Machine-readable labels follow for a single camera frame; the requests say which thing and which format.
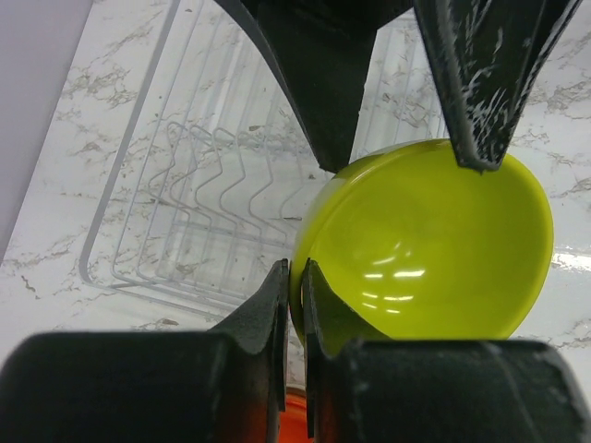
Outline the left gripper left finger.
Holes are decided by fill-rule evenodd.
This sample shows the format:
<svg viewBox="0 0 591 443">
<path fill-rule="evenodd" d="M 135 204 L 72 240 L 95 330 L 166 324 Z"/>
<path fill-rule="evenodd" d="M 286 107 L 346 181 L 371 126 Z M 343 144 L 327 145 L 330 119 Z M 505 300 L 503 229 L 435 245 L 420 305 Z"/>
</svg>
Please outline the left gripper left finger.
<svg viewBox="0 0 591 443">
<path fill-rule="evenodd" d="M 273 442 L 286 396 L 288 276 L 207 330 L 37 334 L 1 371 L 5 442 Z"/>
</svg>

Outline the orange bowl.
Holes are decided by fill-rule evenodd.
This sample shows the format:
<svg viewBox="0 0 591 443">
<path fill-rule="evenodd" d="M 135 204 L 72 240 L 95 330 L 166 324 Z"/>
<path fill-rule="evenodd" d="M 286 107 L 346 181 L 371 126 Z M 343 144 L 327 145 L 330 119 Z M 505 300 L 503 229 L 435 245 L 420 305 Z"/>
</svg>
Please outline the orange bowl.
<svg viewBox="0 0 591 443">
<path fill-rule="evenodd" d="M 309 442 L 307 400 L 302 389 L 289 387 L 285 397 L 285 411 L 280 416 L 278 441 L 281 443 Z"/>
</svg>

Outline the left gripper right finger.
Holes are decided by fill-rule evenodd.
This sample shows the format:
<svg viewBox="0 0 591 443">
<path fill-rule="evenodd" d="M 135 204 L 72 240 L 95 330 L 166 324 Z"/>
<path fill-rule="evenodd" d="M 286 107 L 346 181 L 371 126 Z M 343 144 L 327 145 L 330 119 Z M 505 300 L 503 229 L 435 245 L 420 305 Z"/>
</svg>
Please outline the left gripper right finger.
<svg viewBox="0 0 591 443">
<path fill-rule="evenodd" d="M 541 341 L 392 340 L 303 273 L 308 433 L 317 442 L 586 442 L 573 372 Z"/>
</svg>

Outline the lime green bowl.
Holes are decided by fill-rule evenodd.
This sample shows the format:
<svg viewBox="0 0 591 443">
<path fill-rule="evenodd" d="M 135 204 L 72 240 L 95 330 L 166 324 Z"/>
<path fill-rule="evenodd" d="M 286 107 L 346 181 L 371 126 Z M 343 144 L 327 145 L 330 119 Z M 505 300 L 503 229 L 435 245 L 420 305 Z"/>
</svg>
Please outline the lime green bowl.
<svg viewBox="0 0 591 443">
<path fill-rule="evenodd" d="M 378 150 L 309 204 L 291 260 L 295 330 L 304 330 L 304 268 L 314 260 L 386 336 L 507 339 L 541 293 L 553 240 L 547 194 L 515 157 L 478 173 L 458 166 L 445 138 Z"/>
</svg>

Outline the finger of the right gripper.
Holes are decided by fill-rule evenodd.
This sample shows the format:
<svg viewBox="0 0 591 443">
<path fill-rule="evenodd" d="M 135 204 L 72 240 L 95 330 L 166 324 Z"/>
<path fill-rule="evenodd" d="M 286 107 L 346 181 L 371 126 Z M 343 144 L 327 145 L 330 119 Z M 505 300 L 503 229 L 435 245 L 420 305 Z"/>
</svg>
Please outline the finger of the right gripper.
<svg viewBox="0 0 591 443">
<path fill-rule="evenodd" d="M 456 161 L 500 168 L 541 67 L 577 1 L 416 1 Z"/>
<path fill-rule="evenodd" d="M 349 162 L 377 32 L 413 6 L 396 0 L 219 0 L 260 51 L 319 167 Z"/>
</svg>

